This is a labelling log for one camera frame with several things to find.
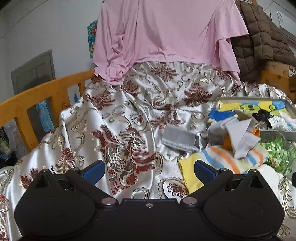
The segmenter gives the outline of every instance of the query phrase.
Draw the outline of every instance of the quilted jacket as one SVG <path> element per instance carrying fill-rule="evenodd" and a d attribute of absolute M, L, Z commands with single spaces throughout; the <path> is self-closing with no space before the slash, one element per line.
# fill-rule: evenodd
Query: quilted jacket
<path fill-rule="evenodd" d="M 231 38 L 232 48 L 245 82 L 258 82 L 266 61 L 296 66 L 296 58 L 286 37 L 258 4 L 236 1 L 249 35 Z"/>

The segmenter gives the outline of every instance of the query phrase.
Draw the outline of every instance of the floral bedspread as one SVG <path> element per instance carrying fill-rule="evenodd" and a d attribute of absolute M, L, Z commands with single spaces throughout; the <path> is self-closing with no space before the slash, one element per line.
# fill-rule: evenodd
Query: floral bedspread
<path fill-rule="evenodd" d="M 227 72 L 203 64 L 145 62 L 127 73 L 121 86 L 94 79 L 83 98 L 60 114 L 60 125 L 14 167 L 0 173 L 0 240 L 18 240 L 17 202 L 44 168 L 61 174 L 104 160 L 96 184 L 122 198 L 176 198 L 188 192 L 177 159 L 183 153 L 161 144 L 164 128 L 176 125 L 206 131 L 205 120 L 219 96 L 287 98 L 267 85 L 238 86 Z M 279 236 L 296 238 L 296 189 L 284 179 L 279 200 L 286 218 Z"/>

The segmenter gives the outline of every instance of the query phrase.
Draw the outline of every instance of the gray door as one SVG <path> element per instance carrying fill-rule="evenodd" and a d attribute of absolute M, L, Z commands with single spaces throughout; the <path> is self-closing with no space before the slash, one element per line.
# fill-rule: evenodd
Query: gray door
<path fill-rule="evenodd" d="M 42 53 L 21 67 L 12 71 L 11 79 L 15 95 L 37 85 L 54 80 L 55 73 L 52 61 L 52 51 L 49 50 L 45 53 Z M 53 120 L 51 111 L 49 109 L 49 101 L 45 100 L 45 102 L 49 110 L 50 117 Z M 42 127 L 39 113 L 35 106 L 28 109 L 27 112 L 37 140 L 40 142 L 46 133 Z"/>

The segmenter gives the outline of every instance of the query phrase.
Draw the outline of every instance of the pink sheet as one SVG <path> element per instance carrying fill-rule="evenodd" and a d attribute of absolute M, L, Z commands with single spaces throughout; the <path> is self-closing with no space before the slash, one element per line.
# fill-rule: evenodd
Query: pink sheet
<path fill-rule="evenodd" d="M 248 34 L 233 0 L 105 0 L 93 62 L 95 74 L 122 84 L 125 73 L 145 61 L 239 67 L 229 38 Z"/>

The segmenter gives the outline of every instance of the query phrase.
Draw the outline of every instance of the wooden headboard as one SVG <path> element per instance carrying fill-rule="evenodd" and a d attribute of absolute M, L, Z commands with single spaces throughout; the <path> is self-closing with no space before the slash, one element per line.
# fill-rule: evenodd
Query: wooden headboard
<path fill-rule="evenodd" d="M 28 89 L 2 103 L 0 103 L 0 126 L 9 120 L 15 119 L 20 135 L 28 151 L 38 145 L 38 141 L 27 110 L 32 106 L 49 98 L 50 108 L 54 116 L 54 123 L 59 126 L 59 114 L 63 107 L 70 106 L 67 88 L 78 84 L 80 96 L 85 91 L 85 81 L 94 78 L 94 70 L 88 70 L 63 78 L 46 82 L 42 85 Z"/>

